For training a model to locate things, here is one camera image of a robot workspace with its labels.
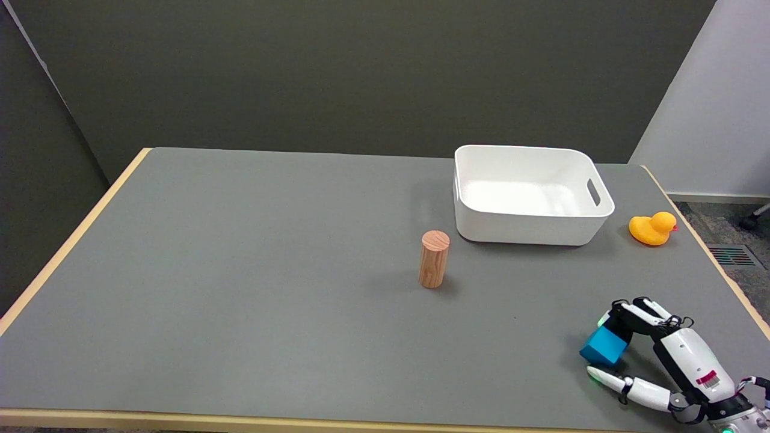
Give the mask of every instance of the wooden block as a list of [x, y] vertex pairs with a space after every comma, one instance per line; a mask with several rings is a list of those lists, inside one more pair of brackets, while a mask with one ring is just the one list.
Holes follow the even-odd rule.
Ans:
[[439, 230], [431, 230], [423, 235], [423, 247], [420, 254], [420, 284], [429, 289], [439, 287], [444, 281], [449, 253], [449, 236]]

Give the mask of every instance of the rubber duck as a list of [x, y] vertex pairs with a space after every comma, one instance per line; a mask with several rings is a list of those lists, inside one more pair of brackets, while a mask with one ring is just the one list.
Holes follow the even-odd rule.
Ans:
[[634, 216], [628, 223], [628, 231], [636, 240], [653, 247], [666, 243], [674, 227], [676, 218], [668, 212], [658, 212], [652, 217]]

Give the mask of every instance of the wooden table edge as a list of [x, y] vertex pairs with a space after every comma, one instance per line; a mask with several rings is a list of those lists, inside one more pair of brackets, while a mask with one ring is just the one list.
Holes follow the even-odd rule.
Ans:
[[[24, 290], [18, 300], [5, 315], [0, 318], [0, 337], [8, 330], [13, 320], [22, 312], [29, 301], [38, 293], [40, 287], [48, 280], [56, 267], [78, 243], [96, 217], [104, 210], [109, 201], [120, 190], [121, 186], [133, 174], [152, 148], [139, 151], [133, 161], [123, 170], [123, 173], [109, 187], [105, 195], [91, 209], [85, 219], [78, 225], [67, 241], [63, 243], [56, 254], [43, 267], [37, 277]], [[721, 268], [703, 240], [695, 232], [690, 223], [681, 214], [661, 184], [646, 166], [641, 166], [650, 175], [655, 185], [666, 196], [666, 199], [679, 215], [682, 223], [698, 241], [711, 262], [728, 286], [741, 301], [756, 324], [770, 339], [770, 327], [751, 305], [743, 290]], [[0, 408], [0, 425], [18, 427], [48, 427], [48, 428], [114, 428], [122, 430], [177, 430], [177, 431], [231, 431], [247, 433], [253, 431], [271, 431], [276, 433], [331, 433], [333, 431], [355, 431], [356, 433], [575, 433], [591, 432], [590, 430], [551, 429], [551, 428], [518, 428], [518, 427], [481, 427], [463, 425], [419, 425], [398, 424], [365, 421], [327, 421], [306, 420], [295, 418], [260, 418], [224, 415], [188, 415], [136, 411], [77, 411], [53, 409], [10, 409]], [[620, 433], [602, 431], [602, 433]]]
[[690, 230], [690, 233], [692, 233], [692, 236], [694, 236], [695, 240], [698, 241], [698, 245], [700, 245], [703, 251], [706, 252], [706, 255], [708, 256], [708, 258], [711, 259], [711, 262], [714, 264], [717, 270], [719, 270], [719, 273], [722, 275], [722, 278], [724, 278], [725, 281], [727, 281], [727, 285], [730, 286], [735, 296], [738, 297], [738, 300], [740, 300], [741, 304], [743, 304], [743, 307], [745, 307], [748, 313], [752, 316], [752, 319], [754, 319], [754, 322], [756, 322], [757, 326], [759, 326], [759, 329], [762, 330], [762, 333], [765, 334], [765, 337], [770, 340], [770, 326], [768, 326], [765, 319], [762, 318], [762, 316], [759, 314], [757, 309], [754, 308], [751, 302], [749, 302], [748, 298], [746, 297], [746, 294], [743, 293], [743, 290], [741, 289], [741, 287], [738, 286], [738, 283], [736, 283], [732, 278], [730, 278], [726, 274], [725, 270], [722, 269], [722, 266], [714, 258], [714, 255], [711, 254], [711, 251], [703, 242], [703, 239], [701, 239], [700, 235], [698, 235], [698, 232], [696, 232], [695, 229], [692, 228], [692, 226], [690, 225], [690, 222], [687, 221], [687, 218], [685, 218], [685, 216], [681, 214], [681, 211], [679, 210], [679, 208], [676, 207], [676, 205], [674, 204], [674, 201], [671, 200], [671, 197], [669, 197], [668, 194], [663, 190], [663, 188], [661, 187], [661, 184], [658, 182], [657, 179], [655, 179], [655, 176], [652, 174], [652, 172], [646, 166], [641, 166], [641, 167], [647, 171], [647, 174], [649, 174], [652, 180], [655, 182], [655, 184], [658, 185], [658, 188], [660, 188], [663, 195], [666, 196], [666, 199], [671, 204], [671, 207], [673, 207], [676, 213], [679, 215], [679, 220], [685, 225], [685, 227], [688, 228], [688, 230]]

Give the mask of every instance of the blue cube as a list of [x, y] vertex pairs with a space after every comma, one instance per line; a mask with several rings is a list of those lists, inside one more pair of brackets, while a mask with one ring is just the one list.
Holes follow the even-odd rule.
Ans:
[[612, 367], [617, 364], [628, 343], [613, 334], [606, 327], [600, 326], [586, 341], [580, 355], [592, 364]]

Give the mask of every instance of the gray wall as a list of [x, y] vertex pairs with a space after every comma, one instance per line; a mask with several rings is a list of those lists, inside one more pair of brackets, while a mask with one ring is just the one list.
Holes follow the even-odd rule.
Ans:
[[624, 163], [714, 1], [12, 4], [113, 180], [145, 146]]
[[105, 191], [59, 95], [0, 6], [0, 315]]

